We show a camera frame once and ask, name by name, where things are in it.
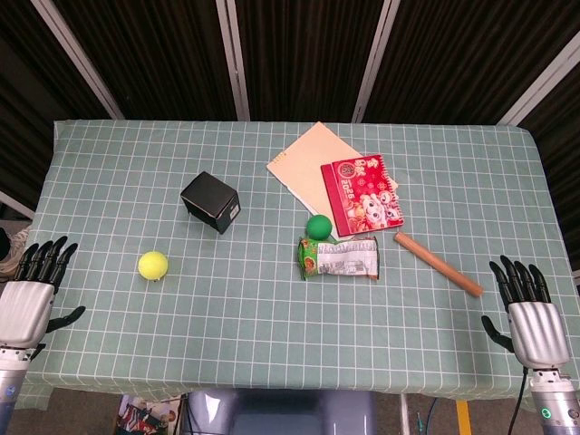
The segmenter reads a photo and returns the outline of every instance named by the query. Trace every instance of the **rolling pin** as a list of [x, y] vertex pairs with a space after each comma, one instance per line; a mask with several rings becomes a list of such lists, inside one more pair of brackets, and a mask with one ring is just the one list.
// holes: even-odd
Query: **rolling pin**
[[462, 273], [458, 272], [453, 266], [448, 265], [438, 256], [429, 251], [425, 246], [420, 245], [415, 240], [407, 236], [402, 231], [397, 232], [394, 237], [395, 242], [406, 247], [415, 256], [423, 260], [429, 266], [446, 276], [450, 281], [457, 284], [463, 290], [472, 296], [480, 297], [483, 294], [483, 288], [478, 283], [471, 281]]

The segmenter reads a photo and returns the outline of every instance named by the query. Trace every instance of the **black box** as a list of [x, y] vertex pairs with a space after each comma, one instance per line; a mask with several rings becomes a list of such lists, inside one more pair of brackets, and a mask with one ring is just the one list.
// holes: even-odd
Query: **black box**
[[239, 213], [237, 192], [207, 172], [201, 172], [181, 192], [189, 213], [224, 234]]

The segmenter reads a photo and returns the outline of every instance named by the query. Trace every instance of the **table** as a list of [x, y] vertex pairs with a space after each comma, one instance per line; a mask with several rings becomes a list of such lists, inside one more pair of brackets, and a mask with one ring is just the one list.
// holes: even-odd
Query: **table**
[[[301, 281], [309, 215], [266, 164], [311, 127], [291, 122], [64, 121], [29, 244], [80, 244], [53, 309], [87, 312], [46, 336], [20, 406], [52, 387], [147, 398], [205, 386], [515, 396], [521, 366], [480, 322], [508, 322], [488, 261], [533, 262], [565, 315], [577, 385], [580, 308], [532, 137], [514, 127], [327, 124], [381, 153], [400, 184], [404, 230], [485, 288], [466, 295], [375, 232], [381, 279]], [[180, 191], [206, 170], [234, 187], [227, 232], [188, 215]], [[169, 255], [158, 283], [139, 255]]]

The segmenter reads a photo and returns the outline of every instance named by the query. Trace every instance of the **small green ball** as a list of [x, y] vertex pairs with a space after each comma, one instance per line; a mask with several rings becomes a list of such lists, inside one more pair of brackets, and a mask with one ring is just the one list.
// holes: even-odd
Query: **small green ball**
[[314, 240], [326, 240], [332, 230], [333, 224], [325, 215], [314, 215], [306, 224], [306, 232]]

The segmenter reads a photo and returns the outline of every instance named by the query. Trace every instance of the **robotic hand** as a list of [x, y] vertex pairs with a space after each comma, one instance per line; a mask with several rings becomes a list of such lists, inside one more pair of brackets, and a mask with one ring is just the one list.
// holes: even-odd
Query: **robotic hand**
[[530, 388], [546, 435], [579, 435], [580, 404], [569, 376], [558, 370], [570, 360], [566, 332], [547, 290], [546, 280], [534, 265], [529, 271], [501, 256], [507, 276], [489, 262], [496, 276], [512, 338], [502, 335], [486, 315], [481, 317], [489, 338], [516, 355], [524, 366], [524, 379], [509, 433], [526, 385], [528, 369], [534, 371]]
[[50, 319], [54, 297], [77, 244], [59, 256], [67, 238], [30, 246], [14, 280], [0, 294], [0, 435], [5, 434], [30, 361], [44, 348], [44, 334], [68, 326], [84, 313], [79, 306], [65, 317]]

